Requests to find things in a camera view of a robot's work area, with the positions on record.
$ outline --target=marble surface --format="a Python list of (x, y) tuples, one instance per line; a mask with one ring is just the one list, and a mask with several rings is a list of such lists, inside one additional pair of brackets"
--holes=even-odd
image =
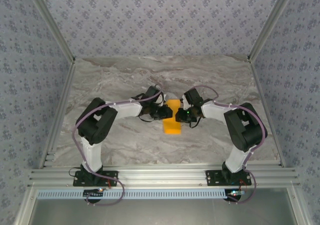
[[(215, 88), (221, 103), (249, 102), (262, 118), (268, 137), (253, 160), (276, 160), (278, 151), (259, 98), (249, 63), (229, 56), (162, 56), (82, 58), (75, 74), (62, 129), (56, 144), (54, 166), (79, 166), (81, 156), (71, 138), (76, 119), (92, 99), (121, 101), (161, 84), (168, 99), (179, 99), (194, 85)], [(199, 89), (212, 98), (209, 89)], [(182, 124), (181, 135), (163, 132), (162, 121), (143, 122), (137, 117), (116, 120), (103, 141), (104, 165), (222, 163), (233, 144), (227, 126), (202, 119), (191, 129)]]

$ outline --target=black mounting bracket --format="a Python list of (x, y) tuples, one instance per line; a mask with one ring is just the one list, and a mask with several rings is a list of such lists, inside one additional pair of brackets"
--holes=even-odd
[(208, 186), (240, 186), (241, 180), (245, 182), (247, 186), (252, 184), (250, 173), (240, 170), (238, 172), (232, 173), (232, 180), (227, 181), (225, 176), (223, 176), (222, 170), (207, 170), (205, 171), (206, 184)]
[[(118, 179), (118, 171), (103, 171), (101, 168), (99, 171), (96, 172), (97, 174), (111, 177)], [(74, 174), (73, 179), (73, 186), (74, 187), (116, 187), (117, 182), (109, 179), (109, 181), (105, 178), (93, 175), (92, 173), (88, 172), (82, 165), (81, 170), (76, 171)]]

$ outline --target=wall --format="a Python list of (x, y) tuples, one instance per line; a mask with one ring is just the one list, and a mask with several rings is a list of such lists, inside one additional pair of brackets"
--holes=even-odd
[(288, 166), (320, 224), (320, 0), (290, 0), (254, 62)]
[(76, 57), (249, 54), (276, 0), (45, 0)]
[(0, 224), (10, 225), (69, 65), (32, 0), (0, 0), (0, 20)]

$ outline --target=orange block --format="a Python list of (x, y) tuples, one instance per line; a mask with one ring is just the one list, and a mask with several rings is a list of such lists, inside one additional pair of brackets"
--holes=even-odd
[(176, 113), (181, 106), (179, 99), (169, 99), (166, 104), (172, 109), (172, 117), (163, 119), (163, 129), (165, 134), (181, 134), (181, 124), (176, 121)]

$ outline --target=blue floral wallpaper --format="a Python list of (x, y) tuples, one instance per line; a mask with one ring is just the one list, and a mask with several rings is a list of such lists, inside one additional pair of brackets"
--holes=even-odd
[(32, 0), (0, 0), (0, 224), (39, 165), (69, 63)]
[(290, 0), (254, 62), (288, 166), (320, 224), (320, 0)]
[(276, 0), (45, 0), (75, 57), (249, 54)]

